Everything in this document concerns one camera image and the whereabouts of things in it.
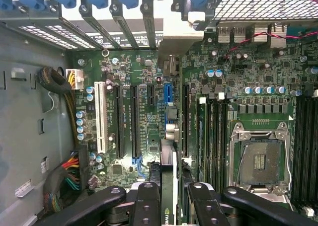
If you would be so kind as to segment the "thin socket locking lever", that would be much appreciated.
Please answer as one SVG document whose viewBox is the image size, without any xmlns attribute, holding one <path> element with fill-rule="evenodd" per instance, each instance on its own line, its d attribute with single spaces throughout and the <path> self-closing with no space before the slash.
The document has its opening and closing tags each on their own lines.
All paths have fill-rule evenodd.
<svg viewBox="0 0 318 226">
<path fill-rule="evenodd" d="M 239 150 L 239 164 L 238 164 L 238 170 L 237 170 L 237 174 L 236 174 L 235 186 L 239 185 L 239 176 L 240 176 L 240 172 L 241 172 L 241 166 L 242 166 L 245 152 L 246 152 L 247 148 L 248 148 L 248 145 L 244 145 L 242 150 Z"/>
</svg>

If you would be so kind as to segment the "metal socket cover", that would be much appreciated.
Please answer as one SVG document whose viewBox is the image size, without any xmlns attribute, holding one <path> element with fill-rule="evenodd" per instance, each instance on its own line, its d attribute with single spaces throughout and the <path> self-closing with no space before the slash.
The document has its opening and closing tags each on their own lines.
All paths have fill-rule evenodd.
<svg viewBox="0 0 318 226">
<path fill-rule="evenodd" d="M 251 185 L 248 191 L 268 201 L 281 204 L 293 210 L 289 199 L 289 189 L 286 185 Z"/>
</svg>

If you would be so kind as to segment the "black RAM slot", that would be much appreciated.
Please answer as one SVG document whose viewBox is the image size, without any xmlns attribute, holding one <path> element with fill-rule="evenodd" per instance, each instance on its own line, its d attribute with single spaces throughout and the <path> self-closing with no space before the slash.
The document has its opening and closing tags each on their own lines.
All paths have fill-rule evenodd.
<svg viewBox="0 0 318 226">
<path fill-rule="evenodd" d="M 295 200 L 296 202 L 300 201 L 301 198 L 301 160 L 302 160 L 302 131 L 303 131 L 303 98 L 297 97 L 296 101 L 296 121 L 295 121 Z"/>
<path fill-rule="evenodd" d="M 213 143 L 212 143 L 212 138 L 213 138 L 213 102 L 212 100 L 208 100 L 208 105 L 207 105 L 207 182 L 211 183 L 212 182 L 212 175 L 211 175 L 211 170 L 212 170 L 212 148 L 213 148 Z"/>
<path fill-rule="evenodd" d="M 220 108 L 219 103 L 215 101 L 215 182 L 216 187 L 219 186 L 219 119 L 220 119 Z"/>
<path fill-rule="evenodd" d="M 222 140 L 222 160 L 221 160 L 221 167 L 222 167 L 222 186 L 223 189 L 227 183 L 227 128 L 228 128 L 228 105 L 226 101 L 223 101 L 221 104 L 221 140 Z"/>
<path fill-rule="evenodd" d="M 314 110 L 312 98 L 308 99 L 306 108 L 306 201 L 312 200 L 312 113 Z"/>
<path fill-rule="evenodd" d="M 315 125 L 314 125 L 314 134 L 313 134 L 313 143 L 314 143 L 314 160 L 313 160 L 313 169 L 315 173 L 315 201 L 318 202 L 318 99 L 315 101 Z"/>
</svg>

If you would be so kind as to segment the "CPU socket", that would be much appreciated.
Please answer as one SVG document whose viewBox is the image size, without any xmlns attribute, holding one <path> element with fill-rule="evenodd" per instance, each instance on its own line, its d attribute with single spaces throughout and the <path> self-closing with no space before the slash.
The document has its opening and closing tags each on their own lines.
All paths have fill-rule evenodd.
<svg viewBox="0 0 318 226">
<path fill-rule="evenodd" d="M 228 186 L 235 186 L 239 150 L 248 145 L 241 166 L 238 187 L 251 185 L 286 185 L 291 190 L 291 134 L 286 122 L 274 129 L 246 129 L 242 122 L 234 124 L 229 141 Z"/>
</svg>

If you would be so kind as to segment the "black main power connector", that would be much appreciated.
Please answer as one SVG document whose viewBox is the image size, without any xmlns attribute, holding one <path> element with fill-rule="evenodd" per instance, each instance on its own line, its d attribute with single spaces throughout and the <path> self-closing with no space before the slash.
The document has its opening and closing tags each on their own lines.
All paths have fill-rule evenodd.
<svg viewBox="0 0 318 226">
<path fill-rule="evenodd" d="M 79 188 L 82 191 L 87 185 L 89 175 L 88 148 L 86 145 L 78 145 L 74 152 L 77 153 L 79 160 Z"/>
</svg>

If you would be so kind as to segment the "long black expansion slot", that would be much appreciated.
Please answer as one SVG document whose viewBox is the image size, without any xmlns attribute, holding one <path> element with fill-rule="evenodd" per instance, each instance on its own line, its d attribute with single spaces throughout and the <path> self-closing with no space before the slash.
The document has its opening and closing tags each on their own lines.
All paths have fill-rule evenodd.
<svg viewBox="0 0 318 226">
<path fill-rule="evenodd" d="M 122 90 L 119 85 L 114 88 L 114 108 L 116 123 L 116 157 L 123 158 L 125 155 L 124 145 L 124 121 L 123 121 L 123 98 Z"/>
<path fill-rule="evenodd" d="M 184 84 L 182 88 L 182 154 L 188 157 L 188 112 L 189 112 L 189 85 Z"/>
<path fill-rule="evenodd" d="M 137 85 L 130 87 L 131 94 L 131 133 L 132 157 L 140 156 L 140 120 L 139 120 L 139 89 Z"/>
</svg>

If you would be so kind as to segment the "white expansion slot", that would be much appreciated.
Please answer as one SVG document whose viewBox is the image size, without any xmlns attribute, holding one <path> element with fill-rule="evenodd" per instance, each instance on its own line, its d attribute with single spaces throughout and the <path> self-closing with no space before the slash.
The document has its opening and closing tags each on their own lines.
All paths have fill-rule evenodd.
<svg viewBox="0 0 318 226">
<path fill-rule="evenodd" d="M 107 101 L 106 85 L 103 81 L 94 82 L 97 152 L 107 151 Z"/>
</svg>

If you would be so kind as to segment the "short black expansion slot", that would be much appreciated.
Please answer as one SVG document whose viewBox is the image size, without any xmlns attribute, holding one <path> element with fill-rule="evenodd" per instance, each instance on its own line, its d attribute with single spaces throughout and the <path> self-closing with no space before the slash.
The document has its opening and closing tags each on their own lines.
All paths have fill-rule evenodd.
<svg viewBox="0 0 318 226">
<path fill-rule="evenodd" d="M 147 86 L 147 98 L 148 98 L 148 106 L 153 107 L 156 104 L 156 91 L 155 85 L 149 84 Z"/>
</svg>

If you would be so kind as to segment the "blue expansion slot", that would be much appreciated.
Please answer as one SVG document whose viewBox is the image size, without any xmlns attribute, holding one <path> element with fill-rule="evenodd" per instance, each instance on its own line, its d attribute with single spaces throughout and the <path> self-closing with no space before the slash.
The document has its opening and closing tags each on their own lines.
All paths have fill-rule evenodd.
<svg viewBox="0 0 318 226">
<path fill-rule="evenodd" d="M 171 83 L 165 83 L 163 86 L 164 104 L 167 106 L 173 102 L 173 88 Z"/>
</svg>

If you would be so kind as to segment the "green motherboard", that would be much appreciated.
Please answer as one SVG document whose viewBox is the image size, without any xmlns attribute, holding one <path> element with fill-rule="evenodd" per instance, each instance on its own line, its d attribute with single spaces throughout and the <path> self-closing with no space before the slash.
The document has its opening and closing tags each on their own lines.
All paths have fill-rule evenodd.
<svg viewBox="0 0 318 226">
<path fill-rule="evenodd" d="M 318 99 L 318 54 L 314 46 L 289 47 L 276 53 L 246 49 L 226 57 L 226 50 L 196 48 L 182 57 L 171 57 L 160 66 L 154 51 L 78 52 L 72 55 L 73 69 L 83 71 L 84 90 L 76 91 L 77 138 L 88 148 L 89 175 L 86 187 L 96 192 L 112 185 L 129 189 L 137 181 L 150 179 L 150 164 L 159 162 L 159 184 L 172 185 L 176 174 L 181 183 L 207 182 L 207 105 L 213 102 L 212 182 L 222 190 L 221 104 L 228 105 L 227 183 L 229 141 L 233 126 L 242 122 L 250 129 L 274 129 L 286 122 L 291 134 L 292 174 L 289 199 L 293 208 L 309 217 L 318 211 L 315 201 L 315 170 L 312 173 L 312 200 L 306 201 L 306 108 L 313 100 L 312 151 L 314 153 L 315 101 Z M 94 82 L 106 85 L 107 151 L 97 152 Z M 171 83 L 173 102 L 164 104 L 163 86 Z M 156 104 L 148 106 L 147 86 L 155 85 Z M 189 85 L 188 157 L 182 154 L 182 88 Z M 116 157 L 114 88 L 123 98 L 123 158 Z M 139 89 L 140 156 L 132 157 L 130 87 Z M 297 97 L 303 98 L 301 198 L 295 200 L 295 121 Z M 219 186 L 215 182 L 215 101 L 219 103 Z"/>
</svg>

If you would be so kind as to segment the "white power connector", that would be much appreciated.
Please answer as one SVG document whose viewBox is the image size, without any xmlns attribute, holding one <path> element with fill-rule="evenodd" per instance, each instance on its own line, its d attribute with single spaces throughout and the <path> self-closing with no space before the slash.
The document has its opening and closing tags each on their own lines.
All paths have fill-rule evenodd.
<svg viewBox="0 0 318 226">
<path fill-rule="evenodd" d="M 84 90 L 84 75 L 79 69 L 66 69 L 66 80 L 71 85 L 72 90 Z"/>
</svg>

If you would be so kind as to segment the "dark grey PC case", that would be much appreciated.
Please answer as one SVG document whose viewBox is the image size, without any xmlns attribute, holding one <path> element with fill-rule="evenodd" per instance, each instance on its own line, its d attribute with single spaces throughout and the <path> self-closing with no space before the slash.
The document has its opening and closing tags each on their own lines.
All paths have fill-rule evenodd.
<svg viewBox="0 0 318 226">
<path fill-rule="evenodd" d="M 0 226 L 34 226 L 103 190 L 79 187 L 77 90 L 65 74 L 73 54 L 154 51 L 160 66 L 196 48 L 225 49 L 228 57 L 249 48 L 276 53 L 314 46 L 318 54 L 318 0 L 207 0 L 198 9 L 190 0 L 150 0 L 155 49 L 140 11 L 148 0 L 132 9 L 122 4 L 138 49 L 113 20 L 111 1 L 97 9 L 87 0 L 74 8 L 44 0 L 45 9 L 34 10 L 12 0 L 13 10 L 0 10 Z M 104 38 L 76 26 L 81 3 L 92 5 Z M 161 226 L 197 226 L 189 220 L 190 183 L 173 174 L 171 186 L 159 184 Z"/>
</svg>

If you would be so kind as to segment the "metal slot cover bracket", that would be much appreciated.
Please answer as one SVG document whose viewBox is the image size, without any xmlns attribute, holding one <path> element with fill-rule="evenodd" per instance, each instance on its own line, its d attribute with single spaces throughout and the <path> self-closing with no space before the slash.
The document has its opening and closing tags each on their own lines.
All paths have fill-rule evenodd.
<svg viewBox="0 0 318 226">
<path fill-rule="evenodd" d="M 151 49 L 155 49 L 156 48 L 156 33 L 155 33 L 153 2 L 150 0 L 144 1 L 140 7 L 140 11 L 143 15 L 143 21 L 144 21 L 145 30 L 147 33 L 149 47 Z"/>
<path fill-rule="evenodd" d="M 87 3 L 81 3 L 79 6 L 80 20 L 77 21 L 76 26 L 87 33 L 98 33 L 102 38 L 105 37 L 105 29 L 92 15 L 92 5 Z"/>
<path fill-rule="evenodd" d="M 111 6 L 109 9 L 110 9 L 113 20 L 119 26 L 123 34 L 126 36 L 132 48 L 138 49 L 139 45 L 137 44 L 136 39 L 134 38 L 134 35 L 132 34 L 132 31 L 129 28 L 129 25 L 123 16 L 122 3 L 120 3 L 118 0 L 112 0 Z"/>
</svg>

